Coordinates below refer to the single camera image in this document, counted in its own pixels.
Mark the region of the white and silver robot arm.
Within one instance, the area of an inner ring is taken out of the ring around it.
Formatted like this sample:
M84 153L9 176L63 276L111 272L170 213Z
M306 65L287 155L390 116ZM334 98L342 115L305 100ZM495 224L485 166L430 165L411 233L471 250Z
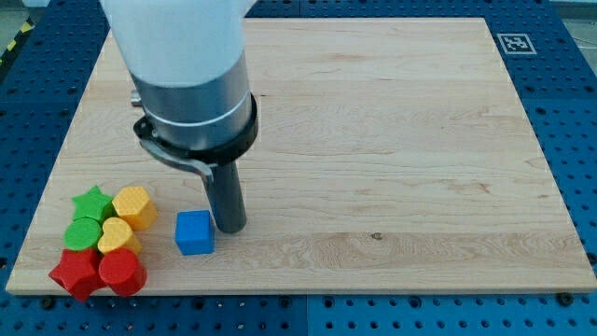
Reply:
M155 134L184 149L249 123L243 20L256 0L101 0Z

